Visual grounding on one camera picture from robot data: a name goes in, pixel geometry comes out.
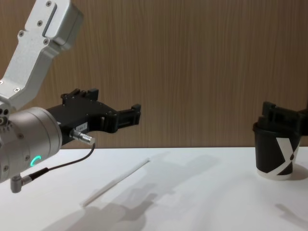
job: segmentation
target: screw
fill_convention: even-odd
[[[47,45],[48,43],[49,43],[49,39],[44,39],[44,41],[43,41],[43,43],[45,44],[45,45]]]
[[[39,21],[38,21],[38,26],[41,26],[41,25],[43,25],[43,21],[42,21],[42,20],[39,20]]]

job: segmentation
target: table surface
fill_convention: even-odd
[[[255,168],[254,148],[100,149],[12,194],[0,184],[5,231],[308,231],[308,148],[291,180]],[[61,150],[29,174],[84,156]],[[80,202],[149,157],[86,208]]]

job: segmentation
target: black cable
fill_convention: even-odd
[[[55,169],[58,169],[58,168],[61,168],[61,167],[65,167],[65,166],[68,166],[68,165],[72,165],[72,164],[75,164],[75,163],[78,163],[80,161],[83,161],[85,159],[87,159],[88,157],[90,157],[90,155],[92,155],[92,153],[94,152],[95,150],[95,143],[93,144],[92,148],[91,148],[91,151],[83,158],[79,159],[79,160],[75,160],[75,161],[72,161],[72,162],[68,162],[66,164],[62,164],[62,165],[58,165],[58,166],[55,166],[55,167],[51,167],[51,168],[43,168],[37,172],[34,172],[32,174],[29,174],[29,177],[32,179],[32,180],[35,180],[36,178],[44,175],[45,173],[49,172],[49,171],[52,171],[52,170],[55,170]]]

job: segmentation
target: wood grain panel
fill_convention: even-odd
[[[119,110],[141,103],[141,124],[95,132],[99,147],[253,146],[263,101],[306,106],[306,0],[73,2],[85,15],[76,44],[27,106],[52,107],[72,88],[99,88]],[[33,4],[0,1],[0,76]]]

